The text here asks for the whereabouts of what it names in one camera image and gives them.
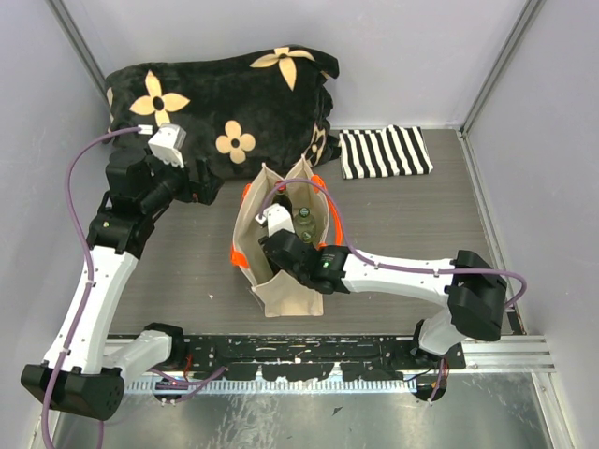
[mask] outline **beige bag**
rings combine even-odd
[[[289,170],[285,178],[312,180],[324,187],[320,177],[313,174],[303,157]],[[258,243],[267,235],[267,229],[261,227],[255,217],[267,193],[281,179],[277,173],[263,164],[262,171],[246,187],[233,230],[231,262],[239,267],[250,281],[252,291],[264,303],[264,314],[267,317],[320,316],[324,312],[322,294],[304,287],[284,271],[272,276],[269,262]],[[329,204],[325,195],[322,192],[317,193],[312,185],[302,182],[288,184],[287,192],[294,213],[299,208],[310,208],[310,213],[316,220],[316,240],[324,244],[329,229]]]

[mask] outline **striped towel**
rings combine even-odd
[[[339,138],[341,167],[347,180],[431,173],[431,159],[418,127],[344,129]]]

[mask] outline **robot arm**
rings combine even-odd
[[[193,200],[194,189],[180,151],[184,137],[179,126],[166,124],[149,141],[152,154],[119,150],[110,157],[106,168],[109,190],[87,238],[95,283],[54,387],[54,410],[109,419],[129,383],[157,364],[177,368],[184,360],[183,330],[161,324],[146,326],[133,342],[104,356],[110,322],[154,223],[174,199]],[[27,365],[22,372],[23,386],[39,401],[43,401],[51,371],[64,351],[87,283],[84,265],[50,350],[40,365]]]
[[[466,338],[495,341],[501,337],[506,283],[499,276],[414,274],[371,266],[346,247],[317,250],[302,242],[293,229],[289,213],[279,205],[264,211],[259,223],[268,227],[260,241],[272,264],[284,269],[299,283],[323,294],[333,292],[385,292],[418,297],[442,307],[435,316],[416,326],[416,358],[438,359]],[[373,262],[399,267],[489,268],[477,254],[460,251],[455,259],[408,260],[360,252]]]

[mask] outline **bottle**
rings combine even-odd
[[[280,206],[287,209],[289,215],[293,217],[293,205],[291,204],[291,200],[289,199],[289,194],[287,193],[287,186],[283,185],[277,189],[277,193],[274,194],[274,198],[272,199],[272,204],[279,204]]]
[[[305,243],[314,243],[316,236],[316,220],[308,208],[301,208],[293,218],[293,228],[299,238]]]
[[[301,236],[299,236],[299,238],[301,239],[301,241],[303,241],[304,243],[313,243],[312,242],[312,234],[310,234],[308,231],[303,231],[301,233]]]

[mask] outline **tan flower print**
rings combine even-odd
[[[109,116],[110,116],[110,124],[109,124],[109,132],[110,132],[110,127],[112,126],[112,122],[114,122],[114,117],[112,117],[112,88],[109,87],[109,89],[106,91],[106,99],[109,100]]]
[[[168,113],[183,109],[189,103],[189,99],[181,94],[162,94],[160,80],[152,70],[148,70],[146,75],[146,89],[148,94],[135,100],[129,110],[138,115],[153,114],[158,126],[162,123],[170,123]]]
[[[310,141],[310,145],[304,152],[304,156],[310,167],[314,167],[320,161],[320,157],[322,156],[322,151],[325,149],[325,144],[327,143],[327,131],[325,128],[319,129],[318,125],[314,124],[314,131],[312,133],[312,140]]]
[[[251,134],[241,133],[241,125],[234,120],[225,123],[225,135],[216,139],[216,150],[228,154],[235,164],[245,161],[245,154],[256,146],[256,140]]]
[[[283,78],[289,86],[289,89],[293,91],[293,88],[296,85],[296,76],[298,75],[296,63],[293,62],[293,58],[308,58],[312,61],[314,60],[314,57],[306,50],[289,51],[289,47],[280,47],[274,49],[274,53],[260,56],[250,64],[250,67],[266,68],[279,64],[279,69],[283,74]]]

